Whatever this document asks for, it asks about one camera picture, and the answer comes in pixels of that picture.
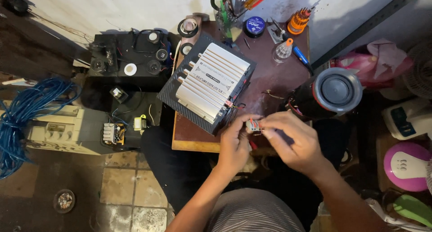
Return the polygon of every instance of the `black pants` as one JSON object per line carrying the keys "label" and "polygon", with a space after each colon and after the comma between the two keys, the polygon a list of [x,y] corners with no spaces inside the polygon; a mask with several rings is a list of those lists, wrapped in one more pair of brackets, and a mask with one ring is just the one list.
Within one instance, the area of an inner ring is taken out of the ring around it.
{"label": "black pants", "polygon": [[[350,127],[336,119],[323,119],[317,121],[314,128],[318,132],[324,157],[338,168],[348,144]],[[171,141],[172,131],[152,127],[143,133],[141,151],[168,202],[178,213],[207,179],[211,167],[204,153],[172,150]],[[309,231],[318,205],[323,200],[321,192],[310,179],[288,168],[279,157],[268,159],[273,174],[256,184],[242,181],[231,183],[224,192],[242,187],[270,191],[294,211],[305,230]]]}

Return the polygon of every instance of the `dirty floor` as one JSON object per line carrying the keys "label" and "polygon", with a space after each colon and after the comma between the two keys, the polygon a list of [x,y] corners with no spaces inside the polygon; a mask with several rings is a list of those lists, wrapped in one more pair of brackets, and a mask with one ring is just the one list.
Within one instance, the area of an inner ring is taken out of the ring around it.
{"label": "dirty floor", "polygon": [[[34,164],[0,180],[0,232],[163,232],[172,208],[145,157],[137,152],[95,156],[30,150]],[[71,212],[53,209],[70,189]]]}

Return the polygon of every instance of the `striped shirt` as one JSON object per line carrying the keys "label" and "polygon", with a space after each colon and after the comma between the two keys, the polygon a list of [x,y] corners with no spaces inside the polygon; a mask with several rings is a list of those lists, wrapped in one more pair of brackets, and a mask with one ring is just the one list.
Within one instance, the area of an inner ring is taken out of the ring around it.
{"label": "striped shirt", "polygon": [[304,232],[304,229],[281,199],[268,191],[244,188],[219,197],[205,231]]}

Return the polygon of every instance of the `workbench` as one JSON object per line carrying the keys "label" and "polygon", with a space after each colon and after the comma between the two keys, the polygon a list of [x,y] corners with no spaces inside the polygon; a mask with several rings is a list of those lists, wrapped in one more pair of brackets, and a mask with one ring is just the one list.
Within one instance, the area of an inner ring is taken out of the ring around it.
{"label": "workbench", "polygon": [[[220,32],[214,22],[203,22],[202,30],[209,33],[214,38],[218,38]],[[248,41],[250,49],[246,46],[244,38]],[[306,27],[304,32],[298,36],[293,36],[294,42],[297,43],[300,50],[305,53],[309,59],[309,28]],[[274,96],[286,97],[289,91],[304,83],[309,73],[305,66],[296,56],[291,54],[288,61],[277,65],[272,58],[272,50],[276,48],[267,29],[264,34],[257,38],[251,39],[243,32],[236,39],[235,43],[240,51],[251,60],[257,63],[256,69],[252,74],[251,84],[241,93],[238,103],[245,103],[246,107],[239,109],[236,116],[244,113],[254,113],[263,116],[275,113],[283,101],[266,94],[267,89]],[[178,63],[183,60],[179,54]],[[174,132],[172,136],[172,149],[187,150],[199,152],[219,152],[220,134],[219,131],[215,137],[186,117],[176,113],[174,121]],[[253,155],[274,154],[273,148],[263,136],[253,136],[251,140],[259,147],[253,151]]]}

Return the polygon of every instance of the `carbon fiber box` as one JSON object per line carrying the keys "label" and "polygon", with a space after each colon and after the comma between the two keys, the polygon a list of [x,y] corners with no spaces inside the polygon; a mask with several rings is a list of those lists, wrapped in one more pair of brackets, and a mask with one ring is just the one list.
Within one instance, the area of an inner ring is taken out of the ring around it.
{"label": "carbon fiber box", "polygon": [[234,102],[234,105],[240,103],[239,96],[241,92],[244,91],[244,89],[249,85],[249,80],[251,79],[252,73],[254,72],[257,64],[254,61],[246,58],[242,53],[234,51],[233,49],[225,46],[219,41],[214,40],[210,35],[203,32],[201,33],[198,41],[192,47],[191,51],[187,54],[182,63],[175,70],[174,74],[170,77],[168,82],[159,92],[157,97],[162,102],[169,105],[171,108],[179,112],[181,115],[185,116],[187,119],[191,120],[193,123],[204,129],[208,133],[216,135],[218,131],[227,124],[232,113],[234,113],[232,108],[222,110],[223,114],[221,116],[218,116],[215,119],[214,123],[211,124],[207,120],[203,119],[199,115],[195,114],[193,111],[180,104],[178,102],[178,98],[176,97],[177,89],[181,85],[181,83],[177,80],[178,77],[186,78],[186,74],[183,73],[183,70],[190,70],[192,67],[188,65],[189,62],[197,62],[199,60],[198,54],[204,53],[204,51],[211,43],[215,43],[216,45],[222,47],[224,50],[230,52],[231,54],[239,57],[240,59],[250,64],[249,68],[242,76],[241,80],[237,83],[233,92],[230,94],[230,97],[233,99],[232,102]]}

